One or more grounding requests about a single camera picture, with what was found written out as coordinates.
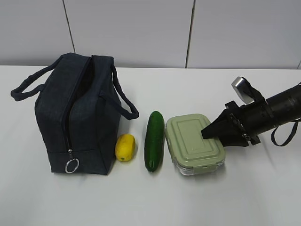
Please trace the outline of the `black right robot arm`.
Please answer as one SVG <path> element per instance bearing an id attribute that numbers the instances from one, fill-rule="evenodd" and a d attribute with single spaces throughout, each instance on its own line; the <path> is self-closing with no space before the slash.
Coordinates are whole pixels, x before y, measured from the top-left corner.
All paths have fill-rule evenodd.
<path id="1" fill-rule="evenodd" d="M 275 133 L 279 126 L 294 123 L 291 133 L 281 146 L 291 142 L 301 121 L 301 86 L 296 85 L 265 99 L 256 92 L 257 100 L 238 106 L 235 101 L 226 103 L 226 108 L 210 125 L 202 129 L 204 139 L 218 138 L 223 146 L 256 145 L 259 134 L 271 130 L 271 141 L 277 145 Z"/>

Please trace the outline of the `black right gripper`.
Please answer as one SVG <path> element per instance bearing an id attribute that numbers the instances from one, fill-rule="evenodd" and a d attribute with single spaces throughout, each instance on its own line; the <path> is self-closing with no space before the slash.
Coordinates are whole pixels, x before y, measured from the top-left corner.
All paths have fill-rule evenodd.
<path id="1" fill-rule="evenodd" d="M 258 135 L 273 128 L 271 115 L 264 104 L 238 106 L 234 101 L 225 104 L 218 118 L 202 129 L 204 139 L 218 137 L 222 146 L 247 147 L 260 143 Z"/>

